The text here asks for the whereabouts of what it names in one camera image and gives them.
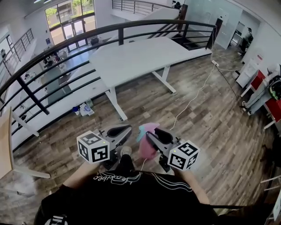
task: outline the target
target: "qr code cube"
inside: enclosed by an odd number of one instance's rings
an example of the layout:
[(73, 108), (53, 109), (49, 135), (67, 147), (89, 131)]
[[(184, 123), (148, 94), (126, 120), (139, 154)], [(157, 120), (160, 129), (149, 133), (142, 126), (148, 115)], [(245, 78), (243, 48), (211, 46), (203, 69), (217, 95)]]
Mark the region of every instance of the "qr code cube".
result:
[(89, 163), (98, 163), (110, 158), (109, 142), (88, 131), (77, 137), (80, 156)]
[(170, 151), (168, 165), (185, 171), (196, 162), (199, 152), (200, 149), (195, 144), (187, 141)]

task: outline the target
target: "glass door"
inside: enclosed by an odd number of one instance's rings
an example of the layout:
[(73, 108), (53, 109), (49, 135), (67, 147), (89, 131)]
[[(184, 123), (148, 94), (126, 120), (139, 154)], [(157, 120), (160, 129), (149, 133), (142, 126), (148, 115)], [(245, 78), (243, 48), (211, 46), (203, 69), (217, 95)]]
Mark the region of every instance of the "glass door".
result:
[[(66, 39), (74, 37), (75, 33), (74, 33), (74, 29), (73, 29), (72, 23), (64, 26), (63, 30), (65, 32)], [(77, 49), (78, 47), (77, 47), (77, 44), (74, 43), (74, 44), (68, 45), (67, 48), (68, 48), (68, 51), (72, 51), (74, 49)]]
[[(79, 35), (81, 33), (84, 33), (82, 20), (74, 22), (73, 25), (74, 25), (75, 35)], [(81, 47), (81, 46), (86, 45), (87, 43), (86, 43), (86, 40), (81, 40), (81, 41), (78, 41), (77, 44), (78, 44), (78, 47)]]

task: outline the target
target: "white table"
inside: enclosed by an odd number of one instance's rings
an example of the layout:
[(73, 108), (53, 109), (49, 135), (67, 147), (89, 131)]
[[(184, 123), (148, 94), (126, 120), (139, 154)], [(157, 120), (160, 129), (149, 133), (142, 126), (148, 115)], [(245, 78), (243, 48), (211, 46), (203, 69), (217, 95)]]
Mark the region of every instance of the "white table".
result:
[[(117, 103), (115, 87), (142, 75), (153, 73), (171, 92), (176, 90), (166, 79), (172, 64), (210, 54), (211, 50), (188, 51), (167, 37), (140, 40), (92, 54), (89, 61), (109, 89), (106, 95), (121, 116), (127, 117)], [(156, 70), (164, 68), (160, 76)]]

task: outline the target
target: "wood plank flooring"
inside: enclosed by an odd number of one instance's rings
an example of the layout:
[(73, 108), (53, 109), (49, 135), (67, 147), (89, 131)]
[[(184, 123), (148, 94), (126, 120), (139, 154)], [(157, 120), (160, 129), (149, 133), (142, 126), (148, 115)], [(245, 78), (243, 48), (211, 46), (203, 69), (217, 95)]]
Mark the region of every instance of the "wood plank flooring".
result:
[[(220, 57), (213, 59), (221, 68), (241, 68), (240, 58), (233, 49), (218, 48), (215, 52)], [(136, 168), (140, 169), (143, 163), (137, 152), (138, 126), (157, 122), (170, 129), (212, 69), (210, 56), (172, 67), (168, 82), (176, 89), (174, 94), (151, 74), (116, 89), (119, 104), (129, 118), (123, 123), (133, 126), (126, 145), (133, 149)], [(240, 96), (242, 89), (233, 80), (232, 72), (222, 73)], [(259, 160), (263, 155), (262, 144), (272, 145), (273, 129), (264, 131), (266, 116), (258, 111), (249, 117), (239, 108), (240, 103), (241, 99), (236, 100), (226, 80), (214, 69), (198, 98), (178, 117), (174, 128), (178, 136), (191, 140), (202, 150), (193, 171), (211, 204), (252, 204), (264, 188), (259, 182), (268, 177), (263, 174), (264, 163)], [(50, 173), (51, 179), (17, 173), (3, 178), (0, 188), (18, 190), (21, 194), (0, 193), (0, 222), (33, 224), (41, 200), (50, 191), (56, 191), (83, 162), (77, 152), (76, 137), (88, 130), (122, 123), (106, 96), (94, 100), (93, 110), (95, 114), (90, 117), (70, 113), (14, 153), (16, 164)], [(164, 173), (157, 160), (146, 162), (144, 170)]]

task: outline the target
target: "desk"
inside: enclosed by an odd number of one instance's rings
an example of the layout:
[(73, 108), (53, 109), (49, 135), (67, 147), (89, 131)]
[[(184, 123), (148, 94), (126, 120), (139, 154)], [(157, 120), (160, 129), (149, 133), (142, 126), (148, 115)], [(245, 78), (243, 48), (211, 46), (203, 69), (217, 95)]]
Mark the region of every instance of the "desk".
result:
[[(13, 115), (14, 119), (17, 120), (21, 125), (24, 122)], [(18, 173), (29, 174), (31, 176), (40, 178), (50, 178), (49, 174), (40, 173), (37, 171), (29, 170), (25, 167), (20, 167), (14, 164), (13, 152), (11, 147), (11, 118), (12, 110), (8, 108), (6, 112), (0, 117), (0, 179), (12, 171)]]
[[(170, 66), (188, 59), (210, 54), (211, 50), (187, 50), (167, 37), (140, 40), (120, 46), (101, 49), (89, 58), (106, 87), (106, 95), (121, 116), (127, 116), (117, 103), (115, 87), (152, 73), (172, 93), (176, 90), (166, 81)], [(156, 70), (164, 68), (160, 76)]]
[[(253, 79), (247, 89), (243, 92), (241, 97), (243, 97), (250, 89), (252, 89), (253, 91), (257, 90), (264, 79), (264, 74), (259, 70), (256, 77)], [(271, 98), (266, 102), (264, 106), (269, 112), (268, 115), (271, 115), (272, 118), (272, 122), (264, 127), (264, 129), (267, 129), (281, 120), (281, 100), (276, 101), (275, 99)]]

